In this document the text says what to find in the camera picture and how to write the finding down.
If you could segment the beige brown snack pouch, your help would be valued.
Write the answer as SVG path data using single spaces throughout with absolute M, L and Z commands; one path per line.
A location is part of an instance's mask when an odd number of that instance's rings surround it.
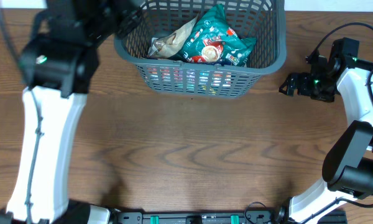
M 153 38 L 152 45 L 150 46 L 147 57 L 148 58 L 160 58 L 167 59 L 174 56 L 178 51 L 181 50 L 185 41 L 190 36 L 198 16 L 181 26 L 170 35 L 162 38 Z

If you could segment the green Nescafe 3-in-1 bag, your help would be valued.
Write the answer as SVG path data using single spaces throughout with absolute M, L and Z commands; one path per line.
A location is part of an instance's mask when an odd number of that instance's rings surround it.
M 195 24 L 182 48 L 170 58 L 187 63 L 243 67 L 257 42 L 239 38 L 228 25 L 224 6 L 217 4 Z

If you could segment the Kleenex tissue multipack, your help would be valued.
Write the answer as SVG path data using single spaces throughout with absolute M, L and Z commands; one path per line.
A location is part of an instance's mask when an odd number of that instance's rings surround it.
M 219 90 L 229 90 L 232 77 L 230 73 L 224 72 L 169 67 L 148 67 L 142 73 L 142 79 L 153 90 L 209 95 L 217 95 Z

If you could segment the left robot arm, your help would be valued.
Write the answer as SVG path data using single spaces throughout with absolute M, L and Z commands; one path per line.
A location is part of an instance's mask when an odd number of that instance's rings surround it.
M 25 83 L 21 161 L 0 223 L 117 222 L 113 209 L 69 199 L 68 171 L 98 48 L 111 35 L 125 37 L 141 17 L 139 1 L 48 1 L 17 52 L 0 3 L 0 31 Z

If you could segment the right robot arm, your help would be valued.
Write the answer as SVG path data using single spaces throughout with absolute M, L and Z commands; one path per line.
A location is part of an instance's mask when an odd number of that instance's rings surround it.
M 358 50 L 357 40 L 335 40 L 328 58 L 315 50 L 306 59 L 310 72 L 291 73 L 279 88 L 327 103 L 341 95 L 348 127 L 327 153 L 321 178 L 289 198 L 276 223 L 339 223 L 334 210 L 373 196 L 373 63 Z

